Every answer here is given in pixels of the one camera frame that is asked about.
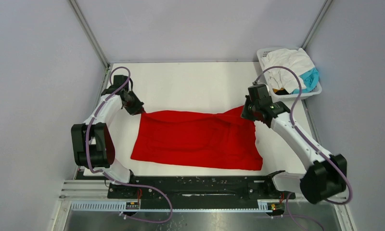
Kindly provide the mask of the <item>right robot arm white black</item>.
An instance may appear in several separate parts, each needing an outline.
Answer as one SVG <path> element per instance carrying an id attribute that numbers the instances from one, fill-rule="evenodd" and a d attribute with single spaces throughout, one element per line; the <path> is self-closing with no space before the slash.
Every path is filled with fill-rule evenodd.
<path id="1" fill-rule="evenodd" d="M 348 189 L 347 161 L 333 155 L 307 135 L 283 102 L 273 102 L 267 86 L 248 88 L 241 117 L 260 121 L 280 135 L 303 164 L 304 174 L 275 172 L 265 184 L 265 194 L 277 198 L 283 191 L 302 194 L 310 203 L 328 201 Z"/>

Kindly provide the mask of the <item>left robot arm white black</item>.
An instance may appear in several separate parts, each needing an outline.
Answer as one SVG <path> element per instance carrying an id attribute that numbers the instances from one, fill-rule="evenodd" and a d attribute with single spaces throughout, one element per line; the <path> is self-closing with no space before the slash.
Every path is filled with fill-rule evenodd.
<path id="1" fill-rule="evenodd" d="M 130 180 L 132 171 L 116 160 L 109 127 L 119 110 L 124 109 L 132 116 L 145 112 L 132 84 L 130 77 L 115 75 L 112 85 L 102 92 L 96 109 L 83 123 L 71 128 L 75 163 L 91 173 L 103 174 L 113 184 L 120 184 L 119 191 L 127 198 L 136 195 L 138 186 Z"/>

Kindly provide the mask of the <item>red t shirt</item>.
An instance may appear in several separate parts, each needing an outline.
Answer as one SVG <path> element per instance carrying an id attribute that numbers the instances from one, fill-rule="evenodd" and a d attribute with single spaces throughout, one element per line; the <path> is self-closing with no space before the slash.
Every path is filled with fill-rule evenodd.
<path id="1" fill-rule="evenodd" d="M 131 159 L 160 164 L 259 171 L 256 126 L 239 106 L 223 113 L 157 111 L 141 115 Z"/>

